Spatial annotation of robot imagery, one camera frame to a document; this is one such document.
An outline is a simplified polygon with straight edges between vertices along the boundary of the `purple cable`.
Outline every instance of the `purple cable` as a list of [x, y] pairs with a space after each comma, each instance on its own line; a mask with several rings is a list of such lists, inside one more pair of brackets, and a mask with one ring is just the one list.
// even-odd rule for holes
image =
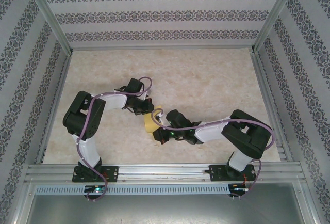
[[[225, 120], [220, 120], [220, 121], [215, 121], [215, 122], [209, 122], [207, 124], [204, 124], [204, 125], [200, 125], [200, 126], [194, 126], [194, 127], [181, 127], [181, 128], [173, 128], [173, 127], [167, 127], [167, 126], [164, 126], [164, 125], [161, 125], [154, 117], [154, 114], [156, 111], [160, 111], [161, 114], [164, 113], [163, 109], [161, 108], [158, 108], [158, 109], [155, 109], [151, 112], [151, 119], [152, 121], [157, 124], [159, 127], [162, 127], [163, 129], [166, 129], [166, 130], [173, 130], [173, 131], [182, 131], [182, 130], [193, 130], [193, 129], [199, 129], [201, 127], [207, 127], [207, 126], [212, 126], [212, 125], [217, 125], [217, 124], [222, 124], [222, 123], [226, 123], [226, 122], [247, 122], [247, 123], [251, 123], [251, 124], [256, 124], [256, 125], [259, 125], [261, 127], [263, 127], [264, 129], [266, 129], [272, 136], [272, 141], [270, 142], [270, 144], [268, 146], [266, 146], [265, 150], [269, 149], [274, 143], [275, 143], [275, 133], [273, 132], [273, 130], [268, 127], [267, 125], [261, 123], [261, 122], [256, 122], [256, 121], [252, 121], [252, 120], [248, 120], [248, 119], [225, 119]], [[255, 185], [255, 183], [257, 182], [257, 179], [259, 177], [259, 174], [261, 172], [261, 160], [259, 159], [253, 159], [251, 162], [253, 161], [259, 161], [260, 163], [260, 166], [259, 166], [259, 170], [257, 172], [257, 175], [256, 175], [256, 178], [255, 180], [253, 181], [252, 185], [249, 187], [249, 191], [252, 189], [252, 187]]]
[[[98, 94], [98, 95], [96, 95], [96, 96], [94, 96], [94, 97], [92, 98], [88, 110], [92, 109], [92, 106], [93, 106], [93, 104], [94, 104], [94, 101], [95, 101], [96, 99], [102, 97], [102, 96], [108, 96], [108, 95], [113, 95], [113, 94], [121, 94], [121, 95], [139, 95], [139, 94], [143, 94], [143, 93], [145, 93], [145, 92], [148, 92], [148, 91], [150, 90], [151, 86], [153, 85], [153, 81], [152, 81], [151, 78], [149, 78], [149, 77], [147, 77], [147, 76], [139, 78], [139, 81], [140, 81], [141, 79], [144, 79], [144, 78], [146, 78], [146, 79], [148, 79], [148, 80], [150, 81], [150, 85], [149, 85], [149, 87], [146, 88], [144, 91], [141, 91], [141, 92], [135, 92], [135, 93], [120, 92], [120, 91], [110, 91], [110, 92], [105, 92], [105, 93], [102, 93], [102, 94]], [[83, 157], [83, 155], [81, 154], [81, 151], [80, 151], [79, 142], [81, 141], [82, 137], [84, 136], [84, 134], [85, 134], [85, 132], [86, 132], [86, 128], [87, 128], [87, 125], [88, 125], [88, 121], [89, 121], [90, 115], [91, 115], [91, 112], [88, 111], [88, 112], [87, 112], [87, 116], [86, 116], [86, 120], [85, 120], [85, 123], [84, 123], [84, 127], [82, 128], [83, 130], [81, 131], [80, 136], [77, 138], [77, 143], [76, 143], [76, 144], [77, 144], [77, 152], [78, 152], [79, 157], [81, 158], [81, 160], [85, 163], [85, 165], [86, 165], [89, 169], [91, 169], [94, 173], [96, 173], [96, 174], [97, 174], [100, 178], [102, 178], [102, 180], [104, 181], [104, 184], [105, 184], [105, 185], [104, 185], [104, 188], [105, 188], [105, 189], [104, 189], [102, 195], [100, 195], [100, 196], [99, 196], [98, 198], [96, 198], [96, 199], [93, 199], [93, 202], [96, 202], [96, 201], [98, 201], [99, 199], [101, 199], [101, 198], [103, 198], [103, 197], [105, 196], [105, 193], [106, 193], [106, 191], [107, 191], [107, 189], [108, 189], [108, 182], [107, 182], [106, 178], [105, 178], [101, 173], [99, 173], [98, 171], [96, 171], [96, 170], [95, 170], [95, 169], [94, 169], [94, 168], [93, 168], [93, 167], [92, 167], [92, 166], [91, 166], [91, 165], [85, 160], [85, 158]], [[87, 193], [87, 195], [86, 195], [87, 200], [89, 201], [90, 198], [89, 198], [88, 196], [89, 196], [89, 193]]]

